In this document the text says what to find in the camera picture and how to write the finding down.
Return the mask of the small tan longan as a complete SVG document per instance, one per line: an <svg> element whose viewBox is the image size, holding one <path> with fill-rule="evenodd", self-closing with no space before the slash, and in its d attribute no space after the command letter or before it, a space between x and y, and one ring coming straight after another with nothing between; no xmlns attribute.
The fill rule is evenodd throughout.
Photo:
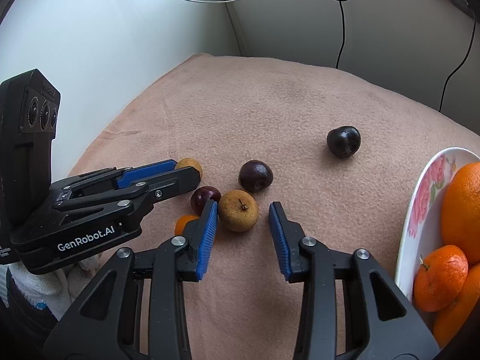
<svg viewBox="0 0 480 360"><path fill-rule="evenodd" d="M177 162L176 166L174 167L175 170L182 169L185 167L193 167L198 173L200 177L203 177L203 168L201 164L194 158L182 158L180 161Z"/></svg>

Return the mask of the dark red cherry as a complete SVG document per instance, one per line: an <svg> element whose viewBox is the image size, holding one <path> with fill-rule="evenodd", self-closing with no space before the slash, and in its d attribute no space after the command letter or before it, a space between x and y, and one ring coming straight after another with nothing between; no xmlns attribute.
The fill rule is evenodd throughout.
<svg viewBox="0 0 480 360"><path fill-rule="evenodd" d="M208 200L214 200L218 203L220 199L221 192L217 188L202 186L193 192L190 198L190 206L193 212L200 216Z"/></svg>

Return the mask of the brown longan with stem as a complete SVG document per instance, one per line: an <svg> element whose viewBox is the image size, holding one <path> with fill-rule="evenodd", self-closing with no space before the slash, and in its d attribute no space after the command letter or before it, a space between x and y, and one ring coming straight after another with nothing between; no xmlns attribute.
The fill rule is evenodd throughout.
<svg viewBox="0 0 480 360"><path fill-rule="evenodd" d="M235 189L225 193L219 200L218 215L228 230L244 233L256 225L260 209L249 193Z"/></svg>

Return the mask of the dark black plum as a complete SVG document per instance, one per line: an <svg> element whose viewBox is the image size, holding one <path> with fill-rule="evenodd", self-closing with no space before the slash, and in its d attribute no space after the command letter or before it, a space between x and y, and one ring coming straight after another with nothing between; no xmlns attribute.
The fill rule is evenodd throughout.
<svg viewBox="0 0 480 360"><path fill-rule="evenodd" d="M326 140L330 152L339 159L352 157L361 145L360 132L353 126L341 126L330 130Z"/></svg>

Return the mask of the small orange kumquat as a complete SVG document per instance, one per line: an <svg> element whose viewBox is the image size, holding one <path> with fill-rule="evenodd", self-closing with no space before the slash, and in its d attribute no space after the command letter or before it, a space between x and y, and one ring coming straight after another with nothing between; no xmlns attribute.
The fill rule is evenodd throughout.
<svg viewBox="0 0 480 360"><path fill-rule="evenodd" d="M191 222L191 221L196 220L198 218L199 217L197 215L194 215L194 214L186 214L186 215L183 215L182 217L180 217L176 221L175 228L174 228L174 235L175 236L180 236L183 233L183 231L185 229L185 226L188 224L188 222Z"/></svg>

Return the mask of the white gloved hand cloth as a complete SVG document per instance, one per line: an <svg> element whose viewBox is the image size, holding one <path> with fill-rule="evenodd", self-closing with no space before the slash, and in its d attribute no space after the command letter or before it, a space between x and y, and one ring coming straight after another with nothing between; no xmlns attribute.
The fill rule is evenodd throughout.
<svg viewBox="0 0 480 360"><path fill-rule="evenodd" d="M45 306L61 320L74 300L95 277L100 268L101 254L43 275L30 273L21 262L9 264L16 287L26 301L38 309Z"/></svg>

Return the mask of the dark purple plum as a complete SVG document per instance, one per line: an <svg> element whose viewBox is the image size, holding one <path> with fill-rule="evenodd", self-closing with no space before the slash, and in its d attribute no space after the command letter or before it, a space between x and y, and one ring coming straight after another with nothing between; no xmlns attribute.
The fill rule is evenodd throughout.
<svg viewBox="0 0 480 360"><path fill-rule="evenodd" d="M238 174L238 183L249 193L266 189L273 182L271 168L259 160L244 163Z"/></svg>

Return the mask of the small mandarin in bowl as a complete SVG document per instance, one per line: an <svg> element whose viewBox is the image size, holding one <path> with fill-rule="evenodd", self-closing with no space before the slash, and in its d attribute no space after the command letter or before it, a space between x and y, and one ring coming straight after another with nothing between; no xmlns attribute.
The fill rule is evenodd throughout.
<svg viewBox="0 0 480 360"><path fill-rule="evenodd" d="M417 309L437 312L449 306L461 292L469 263L464 252L453 244L419 257L420 267L413 283L413 300Z"/></svg>

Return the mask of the smooth large orange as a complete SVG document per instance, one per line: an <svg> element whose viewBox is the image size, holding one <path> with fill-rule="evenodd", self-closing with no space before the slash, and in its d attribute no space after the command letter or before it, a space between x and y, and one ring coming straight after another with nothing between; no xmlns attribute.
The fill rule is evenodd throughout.
<svg viewBox="0 0 480 360"><path fill-rule="evenodd" d="M471 267L458 297L446 308L436 313L433 321L433 336L439 347L444 348L459 332L479 300L479 264Z"/></svg>

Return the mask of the white floral bowl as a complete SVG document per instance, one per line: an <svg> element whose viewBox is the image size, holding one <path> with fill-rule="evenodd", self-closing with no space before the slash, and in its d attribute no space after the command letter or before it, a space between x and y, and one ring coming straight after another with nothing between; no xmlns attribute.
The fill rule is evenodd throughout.
<svg viewBox="0 0 480 360"><path fill-rule="evenodd" d="M441 208L443 196L459 170L477 164L479 156L461 147L439 151L426 164L412 193L398 251L394 282L409 301L420 258L443 246Z"/></svg>

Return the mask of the large rough orange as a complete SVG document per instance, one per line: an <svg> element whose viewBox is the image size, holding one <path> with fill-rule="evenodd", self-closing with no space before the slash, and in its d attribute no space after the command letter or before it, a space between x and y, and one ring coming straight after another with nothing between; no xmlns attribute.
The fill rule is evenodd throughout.
<svg viewBox="0 0 480 360"><path fill-rule="evenodd" d="M440 234L445 245L455 245L470 265L479 263L479 162L456 172L442 199Z"/></svg>

